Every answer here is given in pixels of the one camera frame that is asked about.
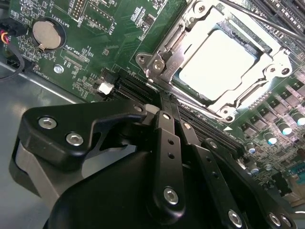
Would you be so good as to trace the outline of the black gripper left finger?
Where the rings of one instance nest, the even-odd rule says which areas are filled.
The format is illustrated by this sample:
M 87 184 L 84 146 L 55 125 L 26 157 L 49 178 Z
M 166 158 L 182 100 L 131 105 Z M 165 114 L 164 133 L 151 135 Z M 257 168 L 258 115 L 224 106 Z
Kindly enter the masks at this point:
M 171 96 L 158 106 L 133 100 L 38 107 L 20 123 L 20 167 L 53 209 L 60 196 L 89 176 L 138 152 L 153 156 L 151 217 L 186 210 L 181 139 Z

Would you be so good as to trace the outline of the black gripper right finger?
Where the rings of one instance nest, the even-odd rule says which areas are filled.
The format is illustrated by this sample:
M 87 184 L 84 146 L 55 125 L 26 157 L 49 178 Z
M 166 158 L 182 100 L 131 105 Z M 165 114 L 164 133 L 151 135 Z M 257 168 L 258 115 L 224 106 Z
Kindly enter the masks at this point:
M 231 149 L 211 136 L 198 139 L 193 127 L 180 118 L 179 102 L 171 109 L 182 139 L 183 162 L 189 162 L 197 181 L 196 193 L 207 197 L 213 229 L 294 229 L 289 213 L 278 204 L 234 158 Z

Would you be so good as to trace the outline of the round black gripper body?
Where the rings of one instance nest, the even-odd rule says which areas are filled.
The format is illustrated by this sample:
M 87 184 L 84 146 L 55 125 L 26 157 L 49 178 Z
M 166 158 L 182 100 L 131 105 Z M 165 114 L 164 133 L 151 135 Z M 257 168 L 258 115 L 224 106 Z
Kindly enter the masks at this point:
M 153 156 L 130 154 L 67 189 L 49 216 L 51 229 L 160 229 L 147 210 Z M 220 229 L 222 224 L 199 176 L 183 166 L 185 214 L 173 229 Z

